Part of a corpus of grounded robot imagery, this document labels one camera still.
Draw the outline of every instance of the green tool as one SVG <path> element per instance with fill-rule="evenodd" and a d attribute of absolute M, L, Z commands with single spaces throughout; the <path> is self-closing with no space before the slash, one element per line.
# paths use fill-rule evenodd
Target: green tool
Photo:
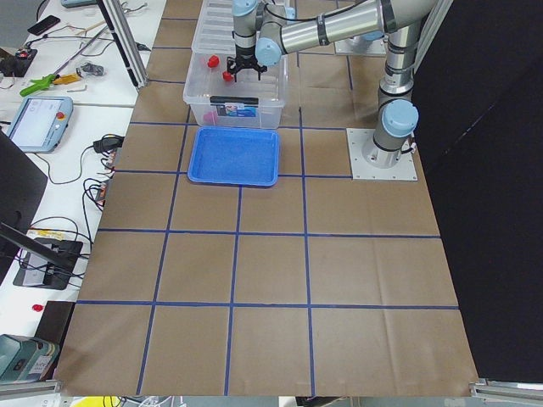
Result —
<path fill-rule="evenodd" d="M 31 79 L 31 82 L 33 85 L 30 85 L 19 92 L 19 95 L 22 97 L 28 96 L 34 92 L 43 91 L 45 89 L 48 89 L 53 81 L 57 79 L 59 76 L 59 73 L 61 70 L 63 70 L 68 64 L 73 61 L 78 55 L 83 53 L 87 48 L 89 48 L 93 42 L 95 42 L 106 30 L 108 30 L 108 26 L 105 26 L 100 32 L 91 38 L 83 47 L 79 48 L 79 50 L 74 53 L 71 57 L 69 57 L 62 65 L 59 66 L 57 70 L 55 70 L 51 75 L 43 76 L 41 79 Z"/>

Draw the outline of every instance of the electronic device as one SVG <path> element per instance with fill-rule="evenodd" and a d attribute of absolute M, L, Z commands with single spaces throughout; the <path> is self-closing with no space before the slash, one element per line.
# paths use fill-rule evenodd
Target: electronic device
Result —
<path fill-rule="evenodd" d="M 74 8 L 92 6 L 93 4 L 96 4 L 96 0 L 60 0 L 60 4 L 66 8 Z"/>
<path fill-rule="evenodd" d="M 26 232 L 47 184 L 47 176 L 0 130 L 0 222 Z M 0 237 L 0 283 L 18 251 Z"/>
<path fill-rule="evenodd" d="M 45 19 L 40 20 L 37 23 L 35 23 L 27 31 L 35 36 L 40 36 L 51 27 L 56 26 L 56 24 L 58 24 L 59 22 L 60 22 L 59 17 L 55 17 L 54 15 L 49 15 Z"/>
<path fill-rule="evenodd" d="M 14 279 L 15 286 L 64 290 L 72 277 L 82 242 L 32 239 L 0 222 L 0 237 L 26 250 Z"/>
<path fill-rule="evenodd" d="M 71 98 L 27 96 L 8 137 L 25 153 L 49 153 L 59 145 L 73 109 Z"/>
<path fill-rule="evenodd" d="M 0 335 L 0 385 L 37 382 L 48 372 L 60 346 L 37 337 Z"/>

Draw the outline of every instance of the black wall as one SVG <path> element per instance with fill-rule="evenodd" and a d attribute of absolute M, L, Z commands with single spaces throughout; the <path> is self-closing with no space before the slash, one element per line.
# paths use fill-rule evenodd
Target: black wall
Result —
<path fill-rule="evenodd" d="M 479 376 L 543 382 L 543 2 L 455 1 L 419 151 Z"/>

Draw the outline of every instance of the table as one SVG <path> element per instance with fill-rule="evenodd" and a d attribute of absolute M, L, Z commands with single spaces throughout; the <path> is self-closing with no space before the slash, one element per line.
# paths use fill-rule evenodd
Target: table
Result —
<path fill-rule="evenodd" d="M 136 8 L 143 4 L 143 1 L 130 0 L 129 7 Z M 131 27 L 135 41 L 146 44 L 151 47 L 156 36 L 160 17 L 163 13 L 165 0 L 153 0 L 148 2 L 148 6 L 140 11 L 127 15 L 127 21 Z M 61 19 L 61 22 L 52 30 L 56 30 L 65 25 L 73 25 L 75 27 L 87 28 L 103 19 L 98 6 L 88 6 L 85 8 L 64 8 L 60 5 L 60 1 L 49 2 L 43 10 L 42 16 L 56 15 Z M 93 36 L 99 32 L 102 26 L 88 32 L 88 36 Z M 64 29 L 54 32 L 52 36 L 73 36 L 78 29 Z M 35 39 L 35 36 L 29 36 L 29 40 Z M 87 54 L 100 53 L 108 42 L 96 41 L 87 50 Z M 20 103 L 22 97 L 19 95 L 21 89 L 30 85 L 30 79 L 39 79 L 45 75 L 54 72 L 66 59 L 77 52 L 81 42 L 70 39 L 47 39 L 45 41 L 36 42 L 32 47 L 38 50 L 36 59 L 31 67 L 26 72 L 24 78 L 16 78 L 15 84 L 8 90 L 0 90 L 0 103 L 16 102 Z M 143 63 L 147 65 L 149 60 L 149 52 L 140 52 Z M 102 65 L 105 68 L 106 75 L 104 77 L 88 77 L 84 81 L 78 81 L 73 84 L 54 86 L 50 90 L 37 92 L 35 95 L 54 95 L 54 96 L 69 96 L 74 100 L 75 104 L 92 104 L 97 106 L 121 106 L 133 107 L 137 99 L 137 90 L 132 85 L 128 74 L 126 73 L 125 65 L 122 62 L 119 51 L 115 44 L 108 47 L 103 55 L 97 57 L 79 57 L 61 73 L 69 74 L 74 72 L 76 67 L 81 65 L 83 61 L 90 61 L 93 64 Z M 83 88 L 87 84 L 87 90 L 84 92 L 68 92 Z"/>
<path fill-rule="evenodd" d="M 154 44 L 173 66 L 195 26 L 179 4 Z M 334 7 L 298 1 L 302 17 Z M 383 60 L 325 47 L 289 63 L 269 189 L 189 182 L 183 84 L 165 70 L 140 92 L 59 361 L 67 393 L 467 394 L 418 157 L 418 182 L 350 177 L 345 127 L 375 126 Z"/>
<path fill-rule="evenodd" d="M 4 103 L 0 108 L 0 119 L 10 120 L 19 107 L 18 103 Z M 53 153 L 41 154 L 51 165 L 52 178 L 55 181 L 69 180 L 77 176 L 79 170 L 79 157 L 81 151 L 90 146 L 93 141 L 99 140 L 104 134 L 126 134 L 126 128 L 130 121 L 132 109 L 129 108 L 100 108 L 96 106 L 75 106 L 70 118 L 68 128 L 60 145 Z M 33 154 L 29 154 L 32 161 L 45 173 L 47 166 Z M 66 216 L 75 220 L 79 230 L 87 234 L 83 220 L 81 195 L 83 194 L 82 181 L 87 177 L 104 176 L 97 175 L 103 172 L 104 167 L 100 163 L 102 156 L 88 152 L 84 158 L 83 174 L 79 181 L 66 185 L 47 185 L 42 202 L 34 220 L 48 216 Z M 87 214 L 91 233 L 94 235 L 98 228 L 101 213 L 87 201 Z M 74 227 L 65 220 L 48 220 L 36 225 L 36 227 L 50 227 L 73 230 Z M 65 239 L 72 239 L 73 235 L 66 234 Z M 84 242 L 82 253 L 90 251 L 88 242 Z M 86 262 L 79 260 L 74 270 L 82 273 L 86 269 Z M 14 263 L 9 269 L 3 284 L 0 285 L 0 326 L 2 333 L 13 335 L 33 336 L 40 320 L 41 313 L 33 311 L 33 304 L 45 305 L 48 300 L 76 301 L 79 290 L 68 286 L 64 291 L 56 291 L 41 288 L 16 287 L 12 281 L 19 269 Z M 72 278 L 71 283 L 79 284 L 79 280 Z"/>

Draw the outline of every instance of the smartphone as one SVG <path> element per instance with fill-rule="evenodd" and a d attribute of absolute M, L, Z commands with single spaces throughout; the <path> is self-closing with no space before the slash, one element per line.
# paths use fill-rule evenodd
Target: smartphone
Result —
<path fill-rule="evenodd" d="M 31 28 L 29 28 L 27 31 L 31 34 L 34 34 L 35 36 L 40 36 L 45 31 L 50 29 L 51 27 L 55 26 L 60 22 L 59 17 L 55 17 L 54 15 L 49 15 L 45 19 L 38 21 L 35 23 Z"/>

